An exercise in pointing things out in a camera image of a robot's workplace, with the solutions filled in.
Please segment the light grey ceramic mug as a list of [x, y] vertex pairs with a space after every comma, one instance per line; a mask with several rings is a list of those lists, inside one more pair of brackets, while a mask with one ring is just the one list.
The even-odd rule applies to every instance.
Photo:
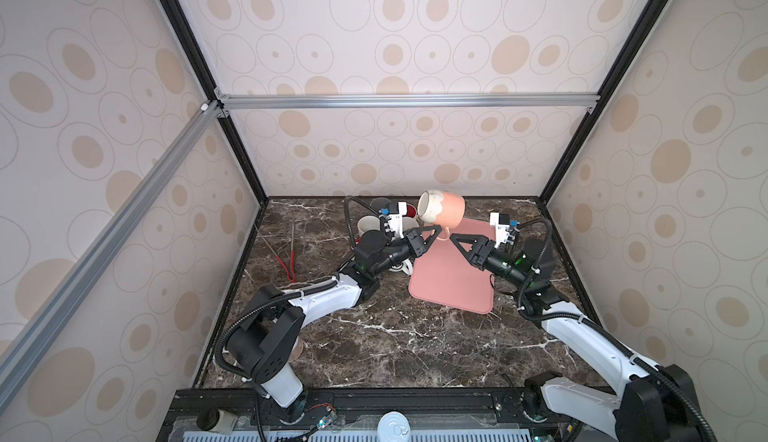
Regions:
[[411, 217], [403, 217], [402, 218], [402, 228], [403, 231], [406, 232], [411, 229], [419, 228], [420, 224], [417, 222], [415, 218]]

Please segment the beige ceramic mug back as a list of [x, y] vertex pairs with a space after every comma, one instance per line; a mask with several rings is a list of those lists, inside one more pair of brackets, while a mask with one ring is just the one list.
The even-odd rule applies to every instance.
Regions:
[[441, 227], [438, 239], [448, 241], [451, 231], [462, 222], [466, 203], [463, 197], [440, 190], [422, 193], [417, 203], [417, 215], [426, 225]]

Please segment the white ceramic mug back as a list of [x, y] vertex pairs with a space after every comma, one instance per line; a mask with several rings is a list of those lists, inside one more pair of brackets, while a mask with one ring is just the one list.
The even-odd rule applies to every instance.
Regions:
[[410, 259], [404, 260], [399, 265], [396, 265], [391, 268], [392, 272], [401, 272], [405, 274], [406, 276], [410, 277], [413, 274], [413, 263]]

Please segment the pinkish white ceramic mug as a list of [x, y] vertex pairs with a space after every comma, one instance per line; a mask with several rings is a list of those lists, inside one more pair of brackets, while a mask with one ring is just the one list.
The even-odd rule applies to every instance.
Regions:
[[361, 237], [363, 234], [370, 232], [370, 231], [380, 231], [381, 225], [380, 225], [380, 219], [377, 216], [364, 216], [360, 218], [357, 222], [357, 232], [358, 236]]

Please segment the dark grey ceramic mug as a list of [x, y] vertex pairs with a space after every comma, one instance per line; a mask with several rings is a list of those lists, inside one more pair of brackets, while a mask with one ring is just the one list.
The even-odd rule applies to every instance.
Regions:
[[376, 211], [380, 212], [382, 209], [386, 209], [388, 205], [391, 203], [391, 200], [388, 198], [375, 198], [370, 202], [370, 207]]

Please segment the white ceramic mug front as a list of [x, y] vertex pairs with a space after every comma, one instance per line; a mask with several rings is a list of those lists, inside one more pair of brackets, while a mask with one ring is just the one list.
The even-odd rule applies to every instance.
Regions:
[[406, 217], [408, 218], [415, 218], [417, 216], [417, 209], [414, 205], [407, 203], [406, 204]]

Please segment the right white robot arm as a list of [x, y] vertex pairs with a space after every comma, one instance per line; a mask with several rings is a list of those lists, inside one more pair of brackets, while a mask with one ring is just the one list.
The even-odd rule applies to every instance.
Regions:
[[616, 441], [715, 440], [685, 370], [634, 351], [552, 285], [553, 228], [547, 219], [541, 223], [544, 236], [529, 238], [521, 247], [513, 239], [521, 225], [499, 230], [497, 241], [482, 235], [450, 238], [471, 266], [514, 286], [512, 295], [523, 319], [572, 349], [611, 388], [604, 392], [546, 371], [525, 382], [525, 416], [536, 423], [569, 417]]

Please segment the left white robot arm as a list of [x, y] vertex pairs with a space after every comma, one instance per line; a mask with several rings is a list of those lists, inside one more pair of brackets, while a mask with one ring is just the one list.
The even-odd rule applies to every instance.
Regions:
[[306, 406], [306, 390], [289, 364], [302, 329], [337, 311], [354, 308], [380, 287], [379, 275], [429, 251], [442, 228], [405, 230], [405, 203], [375, 213], [377, 230], [357, 236], [348, 229], [350, 248], [326, 279], [299, 289], [259, 289], [239, 317], [217, 339], [213, 358], [222, 370], [246, 379], [255, 392], [291, 413]]

